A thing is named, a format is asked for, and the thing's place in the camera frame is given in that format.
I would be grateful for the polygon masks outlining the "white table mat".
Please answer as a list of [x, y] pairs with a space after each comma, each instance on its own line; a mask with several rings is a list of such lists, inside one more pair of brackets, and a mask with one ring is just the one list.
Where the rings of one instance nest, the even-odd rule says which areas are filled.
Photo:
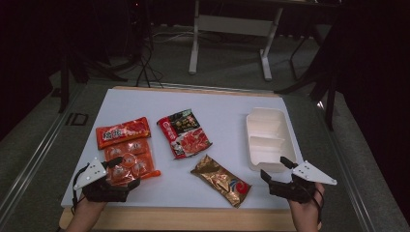
[[[246, 118], [255, 107], [287, 111], [278, 97], [257, 97], [210, 93], [183, 93], [110, 89], [105, 94], [94, 126], [112, 126], [140, 117], [148, 120], [150, 145], [159, 177], [143, 180], [119, 207], [183, 207], [230, 209], [232, 205], [204, 181], [190, 173], [208, 155], [231, 173], [251, 185], [242, 209], [286, 209], [287, 201], [269, 193], [257, 171], [249, 168]], [[175, 159], [157, 121], [184, 109], [191, 109], [212, 146], [187, 159]]]

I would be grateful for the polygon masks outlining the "black chair frame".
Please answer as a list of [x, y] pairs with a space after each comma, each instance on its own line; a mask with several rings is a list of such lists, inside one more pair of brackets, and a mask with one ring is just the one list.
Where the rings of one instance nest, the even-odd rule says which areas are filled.
[[337, 88], [337, 58], [340, 55], [340, 50], [332, 25], [315, 24], [311, 27], [311, 35], [319, 45], [319, 49], [311, 64], [303, 74], [300, 76], [296, 75], [293, 59], [296, 52], [307, 40], [303, 38], [289, 59], [291, 73], [296, 83], [289, 87], [276, 90], [276, 93], [289, 94], [309, 84], [314, 84], [308, 96], [315, 103], [320, 103], [324, 97], [327, 97], [325, 123], [328, 129], [332, 131], [334, 129], [333, 114]]

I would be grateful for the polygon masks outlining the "gold foil packet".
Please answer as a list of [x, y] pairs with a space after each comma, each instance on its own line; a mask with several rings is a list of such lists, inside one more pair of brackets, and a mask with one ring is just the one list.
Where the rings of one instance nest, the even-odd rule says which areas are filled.
[[251, 189], [250, 184], [208, 155], [205, 155], [190, 173], [206, 182], [235, 208], [242, 205]]

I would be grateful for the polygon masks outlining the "white desk frame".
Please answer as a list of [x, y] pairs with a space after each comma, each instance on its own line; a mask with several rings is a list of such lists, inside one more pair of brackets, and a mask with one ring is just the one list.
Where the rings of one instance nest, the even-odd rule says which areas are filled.
[[266, 45], [259, 50], [263, 76], [266, 81], [273, 79], [269, 63], [269, 52], [278, 30], [283, 8], [276, 10], [272, 21], [236, 17], [206, 15], [199, 12], [200, 0], [194, 0], [193, 40], [190, 54], [189, 74], [196, 74], [198, 63], [198, 36], [200, 31], [265, 37]]

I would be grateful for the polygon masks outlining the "black metal stand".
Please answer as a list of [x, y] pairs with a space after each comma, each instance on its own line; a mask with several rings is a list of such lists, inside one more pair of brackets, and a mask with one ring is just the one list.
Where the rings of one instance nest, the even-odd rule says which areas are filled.
[[61, 47], [61, 73], [60, 73], [60, 108], [59, 113], [62, 113], [66, 110], [70, 101], [70, 74], [72, 74], [78, 82], [85, 83], [88, 81], [88, 72], [86, 68], [90, 67], [92, 70], [95, 70], [97, 73], [100, 73], [102, 76], [115, 81], [125, 81], [125, 78], [122, 78], [116, 75], [114, 72], [110, 71], [108, 68], [105, 68], [103, 65], [100, 65], [98, 62], [91, 60], [84, 54], [79, 51], [76, 51], [74, 48]]

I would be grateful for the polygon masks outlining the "person's right hand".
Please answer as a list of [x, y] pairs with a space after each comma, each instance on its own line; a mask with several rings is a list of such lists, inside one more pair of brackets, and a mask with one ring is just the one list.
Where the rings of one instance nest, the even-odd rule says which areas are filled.
[[292, 219], [295, 225], [315, 225], [321, 222], [321, 212], [324, 206], [324, 191], [322, 184], [316, 183], [316, 192], [308, 203], [298, 203], [289, 200]]

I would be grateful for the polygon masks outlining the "white divided food container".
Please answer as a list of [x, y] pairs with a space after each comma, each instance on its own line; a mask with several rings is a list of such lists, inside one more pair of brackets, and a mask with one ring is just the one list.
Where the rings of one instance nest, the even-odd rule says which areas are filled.
[[285, 114], [280, 109], [255, 107], [246, 118], [249, 168], [280, 173], [281, 157], [295, 162], [296, 152]]

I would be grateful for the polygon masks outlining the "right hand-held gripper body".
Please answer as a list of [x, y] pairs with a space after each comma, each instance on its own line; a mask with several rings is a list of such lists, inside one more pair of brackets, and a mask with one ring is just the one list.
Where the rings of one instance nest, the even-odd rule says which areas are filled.
[[274, 181], [269, 185], [272, 195], [299, 203], [308, 203], [316, 192], [316, 183], [335, 186], [337, 180], [330, 177], [307, 160], [291, 170], [291, 181]]

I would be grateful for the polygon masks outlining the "red and black seasoning packet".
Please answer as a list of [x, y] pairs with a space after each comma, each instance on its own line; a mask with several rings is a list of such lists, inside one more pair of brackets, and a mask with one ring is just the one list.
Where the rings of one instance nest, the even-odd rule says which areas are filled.
[[157, 121], [157, 125], [176, 160], [195, 156], [212, 145], [191, 109], [165, 116]]

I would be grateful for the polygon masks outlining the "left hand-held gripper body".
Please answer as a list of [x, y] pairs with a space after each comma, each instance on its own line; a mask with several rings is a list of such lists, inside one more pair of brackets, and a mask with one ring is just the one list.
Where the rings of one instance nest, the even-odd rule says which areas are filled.
[[115, 187], [107, 180], [107, 168], [102, 166], [103, 161], [94, 158], [85, 167], [81, 168], [73, 179], [73, 203], [78, 203], [77, 191], [89, 201], [94, 202], [125, 202], [129, 191], [127, 187]]

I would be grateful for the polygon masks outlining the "orange jelly cup packet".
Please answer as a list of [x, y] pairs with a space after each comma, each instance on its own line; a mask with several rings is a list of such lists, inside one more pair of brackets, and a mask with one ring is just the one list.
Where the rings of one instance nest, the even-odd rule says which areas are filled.
[[145, 117], [122, 124], [96, 128], [97, 145], [106, 161], [120, 158], [119, 164], [108, 167], [107, 181], [125, 186], [138, 178], [159, 177], [155, 168], [149, 138], [151, 131]]

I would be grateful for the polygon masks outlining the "person's left hand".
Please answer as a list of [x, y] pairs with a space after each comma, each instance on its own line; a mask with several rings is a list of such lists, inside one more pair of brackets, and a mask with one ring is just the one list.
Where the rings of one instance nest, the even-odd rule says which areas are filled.
[[81, 195], [76, 204], [73, 217], [84, 221], [96, 221], [105, 206], [106, 202], [89, 201], [85, 195]]

